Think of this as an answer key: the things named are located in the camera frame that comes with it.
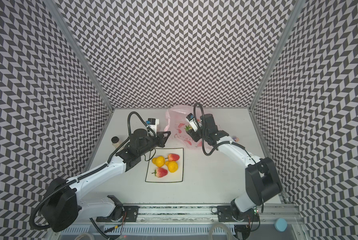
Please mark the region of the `yellow fake pear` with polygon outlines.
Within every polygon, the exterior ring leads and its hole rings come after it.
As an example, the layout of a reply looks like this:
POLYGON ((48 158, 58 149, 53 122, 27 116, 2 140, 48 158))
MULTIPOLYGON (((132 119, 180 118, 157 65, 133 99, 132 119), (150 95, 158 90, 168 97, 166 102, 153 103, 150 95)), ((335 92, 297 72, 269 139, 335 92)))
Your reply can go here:
POLYGON ((165 165, 166 159, 163 156, 159 156, 157 158, 153 158, 152 162, 154 165, 156 165, 158 168, 161 168, 165 165))
POLYGON ((179 165, 176 161, 166 161, 165 165, 171 173, 175 173, 179 169, 179 165))

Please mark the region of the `pink plastic bag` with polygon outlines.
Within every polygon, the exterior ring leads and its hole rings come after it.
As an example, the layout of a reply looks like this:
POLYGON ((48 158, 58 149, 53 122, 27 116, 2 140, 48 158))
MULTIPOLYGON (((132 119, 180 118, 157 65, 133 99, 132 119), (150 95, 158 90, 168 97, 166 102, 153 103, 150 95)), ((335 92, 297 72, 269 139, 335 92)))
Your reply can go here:
POLYGON ((190 135, 185 131, 185 126, 189 125, 186 120, 188 114, 193 114, 193 106, 177 105, 166 111, 165 131, 171 131, 171 136, 179 143, 189 149, 201 149, 201 140, 194 142, 190 135))

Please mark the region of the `red fake wax apple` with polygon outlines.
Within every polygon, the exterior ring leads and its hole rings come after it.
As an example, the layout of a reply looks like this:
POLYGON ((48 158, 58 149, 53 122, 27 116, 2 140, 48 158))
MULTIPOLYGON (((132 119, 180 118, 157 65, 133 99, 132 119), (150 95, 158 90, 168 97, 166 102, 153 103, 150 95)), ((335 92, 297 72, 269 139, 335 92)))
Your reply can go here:
POLYGON ((178 154, 168 154, 167 161, 176 162, 180 159, 180 155, 178 154))

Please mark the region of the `fake strawberry with leaves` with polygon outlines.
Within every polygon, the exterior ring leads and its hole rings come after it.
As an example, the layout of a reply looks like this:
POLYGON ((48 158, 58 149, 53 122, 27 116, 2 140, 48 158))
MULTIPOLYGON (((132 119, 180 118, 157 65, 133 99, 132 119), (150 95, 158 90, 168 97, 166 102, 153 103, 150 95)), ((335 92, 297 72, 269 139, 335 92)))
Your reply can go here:
POLYGON ((163 178, 168 175, 168 170, 164 168, 156 168, 153 172, 153 175, 157 178, 163 178))

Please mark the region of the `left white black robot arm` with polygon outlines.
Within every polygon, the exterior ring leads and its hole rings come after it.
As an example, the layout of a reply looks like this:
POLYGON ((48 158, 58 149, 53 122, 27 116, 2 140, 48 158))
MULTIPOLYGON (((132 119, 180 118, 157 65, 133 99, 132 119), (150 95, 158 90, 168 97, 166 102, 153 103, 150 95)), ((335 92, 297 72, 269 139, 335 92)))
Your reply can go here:
POLYGON ((76 177, 54 179, 30 215, 31 229, 61 232, 77 220, 116 214, 116 208, 123 204, 115 196, 85 203, 82 199, 109 179, 131 170, 146 153, 165 147, 170 135, 167 131, 149 136, 147 130, 137 129, 105 163, 76 177))

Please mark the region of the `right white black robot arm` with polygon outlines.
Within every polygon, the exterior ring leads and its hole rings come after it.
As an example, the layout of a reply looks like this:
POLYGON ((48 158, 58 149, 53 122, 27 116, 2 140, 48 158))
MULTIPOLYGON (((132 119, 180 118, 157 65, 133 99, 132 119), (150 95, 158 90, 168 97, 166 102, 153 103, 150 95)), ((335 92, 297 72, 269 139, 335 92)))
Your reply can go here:
POLYGON ((232 161, 244 168, 245 191, 230 203, 232 217, 236 221, 243 221, 254 214, 254 208, 280 194, 283 190, 280 177, 271 158, 260 158, 249 153, 246 148, 237 142, 225 131, 219 130, 212 114, 205 114, 200 120, 194 114, 186 116, 189 123, 187 134, 195 141, 202 141, 212 147, 204 154, 212 155, 216 150, 225 154, 232 161))

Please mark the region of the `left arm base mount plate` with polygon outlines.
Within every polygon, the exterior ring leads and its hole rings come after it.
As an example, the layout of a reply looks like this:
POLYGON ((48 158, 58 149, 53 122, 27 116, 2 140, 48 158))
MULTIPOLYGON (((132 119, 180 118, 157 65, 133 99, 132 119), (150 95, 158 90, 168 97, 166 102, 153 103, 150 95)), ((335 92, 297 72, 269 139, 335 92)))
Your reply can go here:
POLYGON ((116 206, 107 220, 117 223, 136 222, 139 209, 139 206, 116 206))

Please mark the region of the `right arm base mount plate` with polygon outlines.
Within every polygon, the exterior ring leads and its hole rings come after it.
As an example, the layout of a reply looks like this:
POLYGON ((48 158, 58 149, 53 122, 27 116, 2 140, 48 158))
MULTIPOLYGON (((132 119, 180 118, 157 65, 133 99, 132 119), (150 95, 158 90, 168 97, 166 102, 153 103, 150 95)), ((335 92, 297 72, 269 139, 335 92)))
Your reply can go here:
POLYGON ((246 212, 240 212, 234 209, 232 206, 216 206, 218 221, 221 223, 230 222, 258 222, 256 216, 256 210, 250 209, 246 212))

